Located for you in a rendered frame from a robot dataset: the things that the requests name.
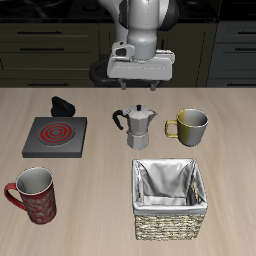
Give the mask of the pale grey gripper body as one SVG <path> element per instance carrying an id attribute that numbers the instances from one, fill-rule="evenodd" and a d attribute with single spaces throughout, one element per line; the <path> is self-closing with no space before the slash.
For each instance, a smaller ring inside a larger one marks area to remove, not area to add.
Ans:
<path id="1" fill-rule="evenodd" d="M 138 62 L 131 58 L 111 55 L 107 67 L 107 76 L 117 79 L 169 81 L 172 78 L 174 62 L 175 54 L 170 50 L 157 50 L 153 58 Z"/>

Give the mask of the silver moka pot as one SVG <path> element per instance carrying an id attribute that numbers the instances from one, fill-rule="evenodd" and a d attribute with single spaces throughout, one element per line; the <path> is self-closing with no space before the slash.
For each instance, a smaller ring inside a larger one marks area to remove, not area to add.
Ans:
<path id="1" fill-rule="evenodd" d="M 136 105 L 128 109 L 117 110 L 113 113 L 112 119 L 117 127 L 122 130 L 118 116 L 127 119 L 127 144 L 136 150 L 142 150 L 149 144 L 148 126 L 152 119 L 157 115 L 154 110 L 146 106 Z"/>

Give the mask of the round black stove knob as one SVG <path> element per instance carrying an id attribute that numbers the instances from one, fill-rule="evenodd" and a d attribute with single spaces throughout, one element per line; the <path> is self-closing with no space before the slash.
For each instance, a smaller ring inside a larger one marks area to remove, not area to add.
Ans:
<path id="1" fill-rule="evenodd" d="M 51 114 L 53 117 L 72 117 L 75 114 L 75 107 L 62 98 L 54 96 Z"/>

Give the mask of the dark grey stove plate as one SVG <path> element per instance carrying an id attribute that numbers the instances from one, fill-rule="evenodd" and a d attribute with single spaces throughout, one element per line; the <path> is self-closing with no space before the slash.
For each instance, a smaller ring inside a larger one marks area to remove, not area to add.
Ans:
<path id="1" fill-rule="evenodd" d="M 24 158 L 81 158 L 86 117 L 36 117 L 28 134 Z"/>

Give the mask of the yellow and white mug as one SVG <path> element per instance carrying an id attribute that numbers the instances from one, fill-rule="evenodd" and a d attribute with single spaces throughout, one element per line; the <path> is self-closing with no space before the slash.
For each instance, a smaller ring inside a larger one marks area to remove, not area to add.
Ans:
<path id="1" fill-rule="evenodd" d="M 178 138 L 185 146 L 196 146 L 200 143 L 204 131 L 208 125 L 208 116 L 197 109 L 183 109 L 177 113 L 175 120 L 167 120 L 165 123 L 165 135 L 169 138 Z M 168 126 L 177 126 L 177 133 L 168 132 Z"/>

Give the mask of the dark kitchen cupboards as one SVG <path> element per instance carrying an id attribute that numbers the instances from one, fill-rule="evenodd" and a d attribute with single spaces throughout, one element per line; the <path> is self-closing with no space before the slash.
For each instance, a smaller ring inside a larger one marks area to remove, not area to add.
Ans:
<path id="1" fill-rule="evenodd" d="M 157 31 L 157 50 L 175 54 L 163 87 L 204 86 L 215 32 L 238 8 L 216 11 L 213 2 L 176 0 L 177 23 Z M 90 67 L 111 54 L 116 29 L 98 0 L 0 0 L 0 87 L 93 87 Z"/>

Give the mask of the wicker basket with white liner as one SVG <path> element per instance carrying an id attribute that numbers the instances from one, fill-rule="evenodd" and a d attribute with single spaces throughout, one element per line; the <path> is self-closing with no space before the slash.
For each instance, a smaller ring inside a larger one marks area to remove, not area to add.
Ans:
<path id="1" fill-rule="evenodd" d="M 138 240 L 195 239 L 208 208 L 197 161 L 134 160 L 132 205 Z"/>

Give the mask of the red patterned mug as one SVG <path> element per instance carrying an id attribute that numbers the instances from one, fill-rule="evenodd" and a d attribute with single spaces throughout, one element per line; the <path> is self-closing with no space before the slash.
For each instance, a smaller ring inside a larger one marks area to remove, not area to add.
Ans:
<path id="1" fill-rule="evenodd" d="M 35 224 L 47 224 L 56 216 L 53 175 L 46 168 L 23 171 L 14 183 L 5 186 L 4 194 L 11 203 L 25 210 Z"/>

